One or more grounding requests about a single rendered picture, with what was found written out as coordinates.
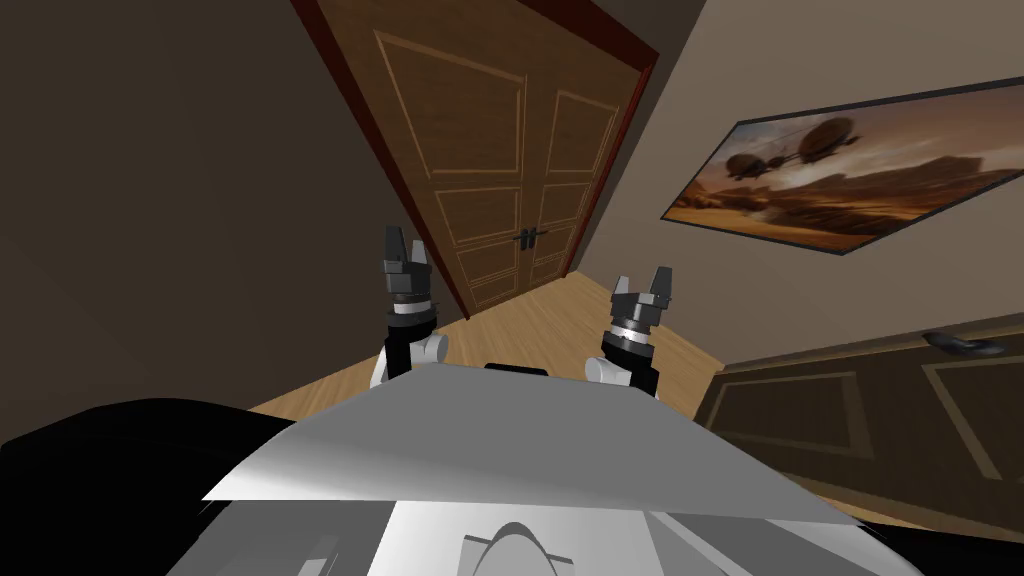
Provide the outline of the framed desert airship picture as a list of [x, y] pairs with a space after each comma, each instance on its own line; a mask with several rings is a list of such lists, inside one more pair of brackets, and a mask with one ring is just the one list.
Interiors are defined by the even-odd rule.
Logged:
[[846, 255], [1024, 177], [1024, 76], [736, 122], [667, 222]]

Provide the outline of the brown panelled door leaf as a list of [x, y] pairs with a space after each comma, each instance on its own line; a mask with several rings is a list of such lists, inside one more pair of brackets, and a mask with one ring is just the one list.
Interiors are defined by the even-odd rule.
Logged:
[[519, 2], [544, 18], [530, 43], [522, 223], [547, 233], [523, 253], [529, 291], [568, 271], [658, 53], [592, 0]]
[[473, 313], [518, 290], [526, 75], [483, 48], [475, 0], [317, 0]]

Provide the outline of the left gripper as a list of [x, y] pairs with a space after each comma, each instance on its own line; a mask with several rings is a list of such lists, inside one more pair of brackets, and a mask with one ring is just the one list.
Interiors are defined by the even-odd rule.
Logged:
[[428, 263], [424, 242], [414, 240], [406, 260], [406, 240], [400, 227], [386, 227], [382, 272], [386, 291], [394, 299], [430, 298], [432, 266]]

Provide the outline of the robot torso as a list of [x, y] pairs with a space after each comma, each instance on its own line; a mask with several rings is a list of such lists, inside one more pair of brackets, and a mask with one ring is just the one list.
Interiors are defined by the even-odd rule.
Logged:
[[209, 498], [167, 576], [923, 576], [644, 392], [449, 364], [288, 426]]

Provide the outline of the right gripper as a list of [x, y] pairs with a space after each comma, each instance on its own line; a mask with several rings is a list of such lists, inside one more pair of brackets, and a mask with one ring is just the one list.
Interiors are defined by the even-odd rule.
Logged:
[[671, 301], [672, 276], [671, 268], [658, 266], [647, 293], [630, 293], [629, 278], [620, 276], [611, 296], [612, 323], [626, 329], [658, 326]]

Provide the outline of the dark panelled door leaf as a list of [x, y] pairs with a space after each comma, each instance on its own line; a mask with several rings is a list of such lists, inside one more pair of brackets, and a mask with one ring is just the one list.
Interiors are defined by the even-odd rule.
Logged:
[[1024, 543], [1024, 313], [735, 364], [695, 419], [861, 518]]

